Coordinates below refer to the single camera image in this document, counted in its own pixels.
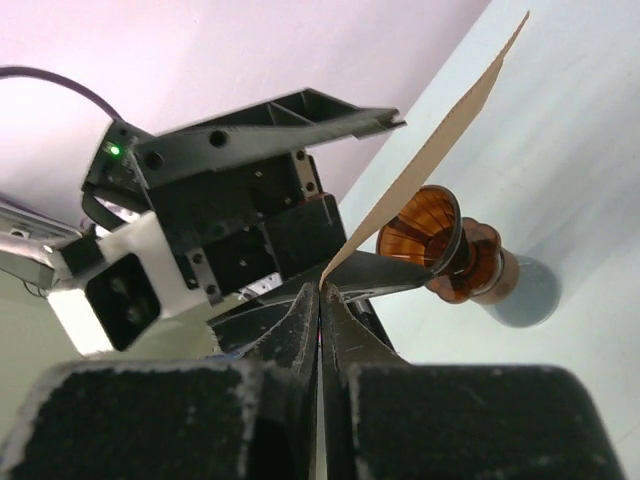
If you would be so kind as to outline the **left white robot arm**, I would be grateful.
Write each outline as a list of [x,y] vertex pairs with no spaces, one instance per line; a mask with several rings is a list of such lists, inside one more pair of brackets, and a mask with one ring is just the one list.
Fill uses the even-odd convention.
[[304,89],[152,135],[115,120],[83,181],[82,207],[107,236],[91,242],[81,311],[68,334],[84,355],[129,349],[151,326],[226,298],[270,275],[280,285],[216,314],[235,352],[270,327],[268,314],[325,280],[346,301],[423,285],[429,270],[354,252],[335,198],[308,148],[397,126],[391,108],[358,107]]

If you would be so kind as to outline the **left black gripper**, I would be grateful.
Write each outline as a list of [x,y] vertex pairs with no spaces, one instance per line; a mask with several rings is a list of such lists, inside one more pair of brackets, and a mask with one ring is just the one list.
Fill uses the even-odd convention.
[[[336,200],[303,149],[391,131],[405,124],[398,115],[306,88],[135,145],[137,175],[189,289],[216,305],[270,274],[286,281],[208,321],[224,353],[275,325],[346,240]],[[433,277],[423,266],[357,251],[327,281],[390,347],[370,299]]]

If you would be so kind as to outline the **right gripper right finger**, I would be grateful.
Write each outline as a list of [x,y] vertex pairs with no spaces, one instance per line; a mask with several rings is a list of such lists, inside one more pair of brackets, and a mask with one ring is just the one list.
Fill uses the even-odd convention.
[[320,296],[332,479],[620,479],[591,396],[548,365],[413,365]]

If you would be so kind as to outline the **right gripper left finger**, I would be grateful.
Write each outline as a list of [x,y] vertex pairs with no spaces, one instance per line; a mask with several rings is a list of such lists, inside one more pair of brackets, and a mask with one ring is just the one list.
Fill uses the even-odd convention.
[[46,372],[1,448],[5,479],[311,479],[319,291],[233,359]]

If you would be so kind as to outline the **brown paper coffee filter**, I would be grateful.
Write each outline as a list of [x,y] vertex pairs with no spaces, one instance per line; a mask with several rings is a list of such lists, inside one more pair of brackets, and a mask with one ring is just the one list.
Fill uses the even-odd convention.
[[364,217],[323,270],[320,276],[321,282],[324,282],[329,274],[346,261],[365,240],[400,212],[469,128],[484,108],[498,79],[505,57],[529,18],[529,13],[523,16],[491,64],[446,114],[424,145]]

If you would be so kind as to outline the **amber plastic coffee dripper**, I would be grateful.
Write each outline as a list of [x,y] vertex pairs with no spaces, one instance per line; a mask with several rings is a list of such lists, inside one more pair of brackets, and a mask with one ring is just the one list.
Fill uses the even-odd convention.
[[451,304],[488,293],[504,270],[498,232],[462,216],[455,195],[437,185],[421,187],[380,229],[376,253],[426,268],[426,288]]

